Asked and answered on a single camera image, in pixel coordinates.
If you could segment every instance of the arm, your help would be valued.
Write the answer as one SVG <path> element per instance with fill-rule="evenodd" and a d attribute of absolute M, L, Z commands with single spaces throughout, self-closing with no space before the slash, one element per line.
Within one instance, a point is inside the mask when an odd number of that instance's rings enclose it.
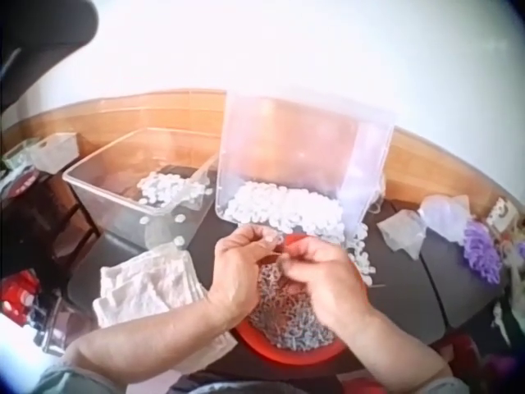
<path fill-rule="evenodd" d="M 176 310 L 103 328 L 71 343 L 63 359 L 125 386 L 175 366 L 229 328 L 204 299 Z"/>
<path fill-rule="evenodd" d="M 176 310 L 97 330 L 74 341 L 63 358 L 121 386 L 175 366 L 236 326 L 258 303 L 260 259 L 276 247 L 266 227 L 239 227 L 217 242 L 208 297 Z"/>
<path fill-rule="evenodd" d="M 338 328 L 337 335 L 389 390 L 417 391 L 437 378 L 452 376 L 448 364 L 434 350 L 377 310 L 353 328 L 346 320 L 346 328 Z"/>
<path fill-rule="evenodd" d="M 286 275 L 305 283 L 313 309 L 379 383 L 393 392 L 417 391 L 452 376 L 432 349 L 396 327 L 369 303 L 363 282 L 344 250 L 315 238 L 287 247 Z"/>

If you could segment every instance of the sleeve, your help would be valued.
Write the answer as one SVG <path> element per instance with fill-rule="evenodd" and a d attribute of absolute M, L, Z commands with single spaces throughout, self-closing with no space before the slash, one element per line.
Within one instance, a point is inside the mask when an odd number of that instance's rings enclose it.
<path fill-rule="evenodd" d="M 441 378 L 428 383 L 422 394 L 469 394 L 468 386 L 457 378 Z"/>
<path fill-rule="evenodd" d="M 32 394 L 125 394 L 125 388 L 94 372 L 56 365 L 47 369 L 40 377 Z"/>

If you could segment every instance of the forearm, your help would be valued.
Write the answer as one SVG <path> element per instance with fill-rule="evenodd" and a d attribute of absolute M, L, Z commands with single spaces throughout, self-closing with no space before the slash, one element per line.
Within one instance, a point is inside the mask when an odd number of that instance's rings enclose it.
<path fill-rule="evenodd" d="M 201 300 L 91 332 L 74 341 L 63 357 L 125 386 L 172 368 L 227 329 L 224 315 Z"/>
<path fill-rule="evenodd" d="M 414 392 L 436 378 L 452 376 L 434 350 L 376 310 L 358 326 L 347 322 L 341 327 L 337 334 L 389 391 Z"/>

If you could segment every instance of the hand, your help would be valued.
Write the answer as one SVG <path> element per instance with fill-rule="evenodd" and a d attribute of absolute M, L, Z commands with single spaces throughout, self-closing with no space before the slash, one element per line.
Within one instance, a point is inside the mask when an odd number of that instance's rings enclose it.
<path fill-rule="evenodd" d="M 278 241 L 277 232 L 270 227 L 246 225 L 217 242 L 208 299 L 224 315 L 228 328 L 257 306 L 258 262 L 273 254 Z"/>
<path fill-rule="evenodd" d="M 336 334 L 372 311 L 358 270 L 339 246 L 306 237 L 285 247 L 285 275 L 307 285 L 313 311 Z"/>

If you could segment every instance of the left hand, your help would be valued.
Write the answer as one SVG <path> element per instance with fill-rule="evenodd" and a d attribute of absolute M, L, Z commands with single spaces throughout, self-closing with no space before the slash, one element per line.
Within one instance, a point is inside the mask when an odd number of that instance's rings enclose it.
<path fill-rule="evenodd" d="M 213 283 L 208 300 L 233 328 L 257 306 L 258 262 L 278 244 L 278 234 L 270 227 L 245 225 L 215 246 Z"/>

